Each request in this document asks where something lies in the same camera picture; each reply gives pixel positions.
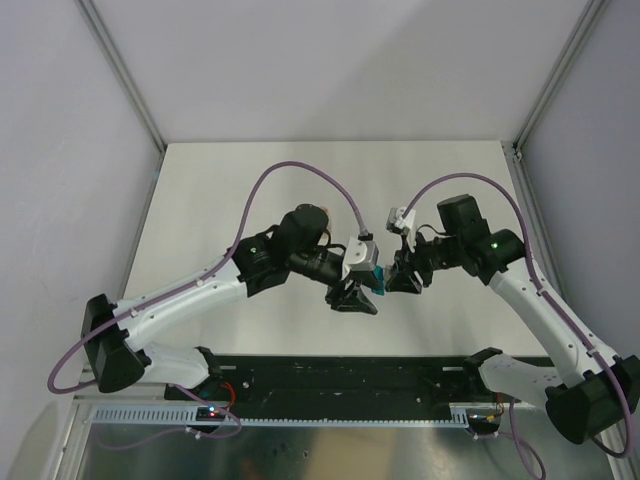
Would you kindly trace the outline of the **teal pill box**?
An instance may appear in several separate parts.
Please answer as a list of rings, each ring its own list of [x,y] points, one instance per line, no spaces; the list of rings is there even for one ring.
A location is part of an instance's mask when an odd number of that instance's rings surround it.
[[[376,266],[373,270],[375,277],[375,286],[371,287],[371,291],[379,296],[385,295],[385,269],[381,266]]]

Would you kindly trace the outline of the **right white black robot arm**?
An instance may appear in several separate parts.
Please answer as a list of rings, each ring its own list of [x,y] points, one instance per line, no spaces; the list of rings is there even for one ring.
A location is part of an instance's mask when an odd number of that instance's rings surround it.
[[[437,205],[442,237],[425,240],[414,211],[391,209],[386,227],[401,247],[385,275],[389,292],[418,294],[438,270],[462,268],[501,297],[544,348],[552,364],[538,367],[497,348],[465,359],[464,393],[476,401],[506,394],[546,411],[568,441],[582,444],[623,420],[639,403],[639,359],[620,357],[590,331],[542,277],[512,231],[492,232],[474,197]]]

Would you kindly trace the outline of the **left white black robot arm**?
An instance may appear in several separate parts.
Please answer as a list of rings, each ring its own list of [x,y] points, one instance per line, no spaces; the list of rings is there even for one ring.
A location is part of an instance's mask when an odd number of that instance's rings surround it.
[[[97,388],[124,390],[138,382],[179,385],[201,399],[214,397],[222,376],[206,347],[178,348],[157,343],[158,335],[192,316],[283,285],[295,273],[327,288],[334,311],[374,315],[363,293],[378,290],[379,250],[370,234],[346,244],[329,241],[329,216],[301,204],[267,230],[202,271],[149,295],[112,302],[104,294],[85,307],[81,336]]]

